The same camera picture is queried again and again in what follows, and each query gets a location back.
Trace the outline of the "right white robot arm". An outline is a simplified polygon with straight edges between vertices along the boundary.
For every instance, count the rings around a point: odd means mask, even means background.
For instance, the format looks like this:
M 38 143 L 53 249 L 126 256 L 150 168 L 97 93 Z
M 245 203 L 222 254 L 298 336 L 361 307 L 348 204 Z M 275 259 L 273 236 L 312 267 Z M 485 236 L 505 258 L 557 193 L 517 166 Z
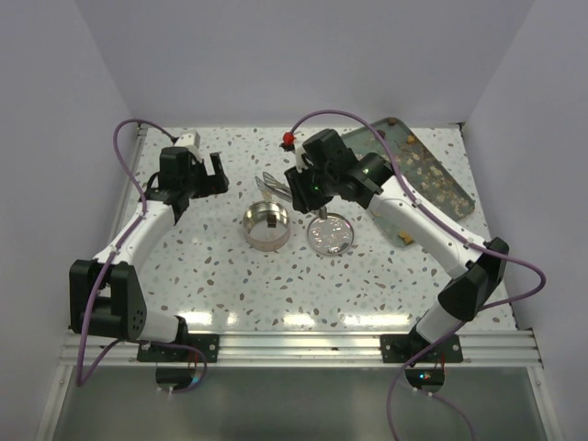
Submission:
M 501 284 L 507 243 L 462 228 L 410 185 L 389 158 L 374 151 L 355 153 L 333 129 L 298 145 L 296 159 L 284 174 L 286 184 L 269 173 L 255 182 L 265 195 L 313 213 L 307 240 L 316 253 L 344 254 L 354 243 L 350 222 L 326 208 L 340 198 L 398 226 L 445 270 L 449 282 L 403 342 L 417 359 L 432 359 L 442 349 L 441 339 L 472 321 Z

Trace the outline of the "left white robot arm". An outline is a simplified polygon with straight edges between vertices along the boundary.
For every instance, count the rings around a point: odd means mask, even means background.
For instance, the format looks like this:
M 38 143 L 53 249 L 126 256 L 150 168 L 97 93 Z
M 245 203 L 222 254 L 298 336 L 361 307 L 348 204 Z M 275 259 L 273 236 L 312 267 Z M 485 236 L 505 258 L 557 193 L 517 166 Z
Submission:
M 174 228 L 191 200 L 229 189 L 221 155 L 209 155 L 213 172 L 187 147 L 166 147 L 159 171 L 148 180 L 133 218 L 105 249 L 76 260 L 69 271 L 70 329 L 129 342 L 158 342 L 170 360 L 191 348 L 186 322 L 176 315 L 149 312 L 139 274 L 155 246 Z

